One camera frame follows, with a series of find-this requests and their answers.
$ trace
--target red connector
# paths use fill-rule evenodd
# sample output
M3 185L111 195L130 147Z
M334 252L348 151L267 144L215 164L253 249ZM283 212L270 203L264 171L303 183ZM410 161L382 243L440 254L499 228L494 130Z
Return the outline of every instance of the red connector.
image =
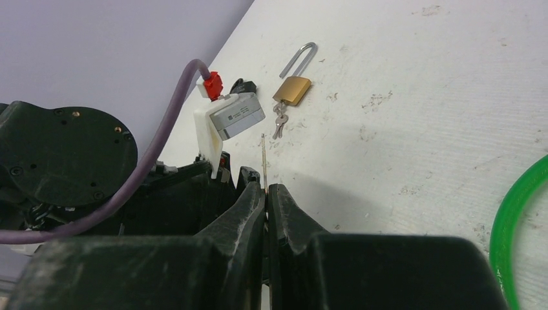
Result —
M221 96L222 81L218 72L211 71L211 77L204 81L204 88L211 101L217 100Z

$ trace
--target screw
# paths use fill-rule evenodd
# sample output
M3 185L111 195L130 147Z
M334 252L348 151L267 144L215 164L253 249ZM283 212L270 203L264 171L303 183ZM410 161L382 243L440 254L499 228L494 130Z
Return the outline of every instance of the screw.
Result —
M93 199L95 200L101 200L105 197L105 195L103 194L103 192L101 191L98 191L98 192L94 192L93 193Z
M20 176L23 174L23 168L21 167L13 167L10 170L10 174L13 176Z

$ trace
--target padlock body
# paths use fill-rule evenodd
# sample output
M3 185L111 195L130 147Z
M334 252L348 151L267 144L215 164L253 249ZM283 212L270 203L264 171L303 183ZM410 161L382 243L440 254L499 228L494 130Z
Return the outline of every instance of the padlock body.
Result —
M290 76L283 82L273 98L287 105L298 105L310 85L312 82L306 77Z

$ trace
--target padlock shackle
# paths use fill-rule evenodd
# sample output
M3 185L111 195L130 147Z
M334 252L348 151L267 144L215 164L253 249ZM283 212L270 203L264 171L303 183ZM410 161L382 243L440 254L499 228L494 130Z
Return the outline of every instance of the padlock shackle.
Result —
M300 76L302 71L308 66L308 63L312 60L312 57L316 54L316 51L318 51L318 46L314 42L309 42L303 45L293 56L293 58L290 60L288 65L282 70L282 73L280 73L280 78L286 77L286 74L290 71L293 64L297 61L299 56L306 50L310 48L310 51L308 52L308 55L302 60L302 63L297 67L297 69L294 71L293 76Z

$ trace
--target stain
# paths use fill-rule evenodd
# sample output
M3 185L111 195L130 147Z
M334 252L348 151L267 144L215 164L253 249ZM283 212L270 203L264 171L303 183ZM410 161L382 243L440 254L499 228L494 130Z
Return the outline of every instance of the stain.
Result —
M430 5L428 8L423 8L423 16L434 16L441 13L442 9L439 5Z
M408 187L407 185L405 185L401 188L398 195L415 195L421 191L421 188L422 186Z
M331 100L331 102L335 102L335 101L337 101L337 94L338 94L338 92L336 92L336 93L334 93L334 94L329 94L329 95L326 97L326 99Z
M142 258L137 256L130 260L129 265L135 265L135 267L132 268L134 271L131 273L131 278L136 278L139 276L143 267L156 256L157 252L158 248L155 247L151 252L147 253L146 257Z
M479 244L481 244L481 249L485 254L489 255L489 232L485 231L485 225L477 224L472 230L476 233L478 237Z
M329 134L329 129L327 129L326 134L322 137L322 140L325 139L325 137Z
M484 161L483 163L480 163L479 165L475 166L474 170L485 171L485 172L491 171L491 167L493 166L493 164L496 164L497 162L499 162L498 160L500 158L502 158L502 156L497 156L495 158L491 158L488 161Z
M372 94L369 99L369 102L364 105L361 105L361 108L366 110L365 112L366 114L368 112L377 112L377 110L379 109L379 106L387 102L388 100L390 100L391 97L392 97L391 90L388 91L386 95Z
M76 272L74 273L74 276L72 278L72 284L71 284L72 288L75 288L75 286L78 285L78 282L80 281L83 271L84 271L84 264L79 263L78 266L76 267Z
M370 140L373 140L375 138L375 136L377 135L377 132L375 131L371 134L368 134L367 133L367 128L365 127L365 125L363 125L359 129L359 135L360 135L360 140L363 140L365 142L369 142Z
M542 228L543 226L542 225L538 225L536 223L533 223L532 221L532 218L528 218L525 223L529 226L531 226L533 229L539 229L539 228Z

